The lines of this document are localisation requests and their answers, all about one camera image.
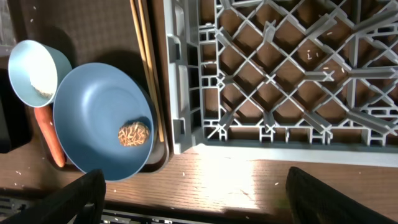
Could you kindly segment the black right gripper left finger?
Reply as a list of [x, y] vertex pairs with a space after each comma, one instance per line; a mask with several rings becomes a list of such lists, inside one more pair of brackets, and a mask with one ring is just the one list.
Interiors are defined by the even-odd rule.
[[8, 224], [75, 223], [99, 224], [104, 208], [106, 182], [103, 171], [92, 170], [33, 207], [5, 220]]

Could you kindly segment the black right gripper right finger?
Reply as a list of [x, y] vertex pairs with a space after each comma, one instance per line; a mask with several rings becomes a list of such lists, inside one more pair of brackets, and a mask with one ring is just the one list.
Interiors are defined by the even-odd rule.
[[394, 223], [318, 180], [291, 167], [285, 184], [294, 223]]

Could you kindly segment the blue plate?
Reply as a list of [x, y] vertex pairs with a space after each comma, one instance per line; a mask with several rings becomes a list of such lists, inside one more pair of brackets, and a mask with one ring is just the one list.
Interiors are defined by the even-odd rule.
[[[149, 128], [149, 139], [141, 146], [122, 146], [120, 127], [135, 121]], [[123, 71], [105, 63], [80, 65], [63, 79], [53, 104], [53, 123], [75, 166], [84, 173], [100, 169], [107, 181], [128, 179], [144, 167], [157, 130], [147, 93]]]

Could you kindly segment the light blue rice bowl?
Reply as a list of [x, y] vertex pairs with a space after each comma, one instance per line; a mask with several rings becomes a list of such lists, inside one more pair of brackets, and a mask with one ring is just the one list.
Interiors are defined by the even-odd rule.
[[15, 94], [26, 105], [41, 108], [53, 103], [72, 65], [59, 50], [34, 40], [23, 40], [11, 51], [8, 74]]

